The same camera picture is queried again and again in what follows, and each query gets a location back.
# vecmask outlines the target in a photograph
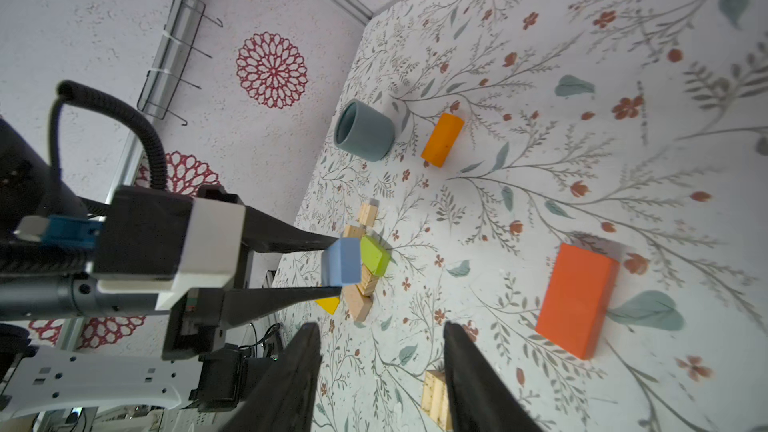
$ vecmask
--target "toy block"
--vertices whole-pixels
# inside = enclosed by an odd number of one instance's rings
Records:
[[[432,386],[432,403],[429,405],[429,418],[435,422],[440,418],[443,395],[448,392],[446,382],[444,382],[445,379],[445,377],[435,377],[435,384]]]
[[[428,370],[424,374],[424,391],[422,392],[422,410],[429,414],[429,409],[432,407],[432,392],[435,390],[435,375],[432,373],[434,370]]]
[[[338,297],[319,298],[315,302],[322,307],[322,310],[334,315],[339,307],[339,303],[341,303],[341,299]]]
[[[453,422],[448,402],[446,375],[437,370],[428,370],[424,374],[422,410],[443,430],[452,430]]]
[[[360,214],[357,217],[357,221],[366,227],[372,227],[376,220],[376,215],[379,214],[379,208],[370,204],[362,204],[360,206]]]
[[[364,227],[357,226],[344,226],[344,237],[358,237],[362,238],[366,234]]]
[[[464,120],[460,117],[449,113],[442,114],[424,147],[422,158],[435,167],[442,167],[462,127]]]
[[[376,288],[376,284],[379,283],[379,278],[372,274],[365,265],[362,266],[360,275],[360,283],[357,285],[357,288],[361,294],[370,297],[373,295],[373,289]]]
[[[369,236],[360,239],[362,263],[377,277],[383,277],[389,265],[389,253]]]
[[[360,239],[341,237],[320,256],[320,283],[343,287],[360,283]]]
[[[373,301],[370,297],[360,293],[357,285],[347,285],[342,289],[344,294],[344,302],[350,308],[350,315],[355,322],[364,322],[368,316],[368,312],[373,306]]]
[[[592,358],[618,270],[610,257],[562,244],[536,331],[581,360]]]

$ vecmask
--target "white bracket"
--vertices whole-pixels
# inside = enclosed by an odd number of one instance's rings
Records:
[[[0,421],[44,410],[125,404],[184,408],[191,404],[203,363],[195,359],[78,354],[40,347],[24,358],[2,395],[9,398]]]

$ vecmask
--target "red-orange block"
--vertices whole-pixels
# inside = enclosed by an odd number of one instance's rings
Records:
[[[442,114],[427,141],[422,158],[435,167],[442,167],[462,127],[464,121],[460,117],[449,113]]]
[[[619,263],[573,245],[560,245],[536,331],[581,360],[600,338]]]

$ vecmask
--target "gray cup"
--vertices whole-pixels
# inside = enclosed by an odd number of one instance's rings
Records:
[[[341,112],[333,142],[370,162],[381,160],[395,141],[395,124],[378,110],[352,99]]]

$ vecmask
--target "red mandala pattern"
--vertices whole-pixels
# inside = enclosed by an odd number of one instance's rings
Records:
[[[197,160],[195,156],[186,156],[181,152],[165,154],[168,164],[168,192],[193,196],[203,184],[218,186],[219,174],[212,171],[207,162]],[[135,184],[149,187],[149,164],[144,158],[139,166]]]
[[[62,332],[63,324],[64,320],[62,318],[55,318],[48,321],[30,321],[28,328],[36,332],[41,341],[49,341],[51,344],[56,345],[58,336]]]
[[[144,325],[146,318],[146,315],[92,318],[80,335],[78,349],[100,348],[102,345],[116,344],[123,337],[131,335],[139,326]]]
[[[240,86],[269,108],[290,107],[306,85],[304,57],[280,34],[254,34],[237,56]]]

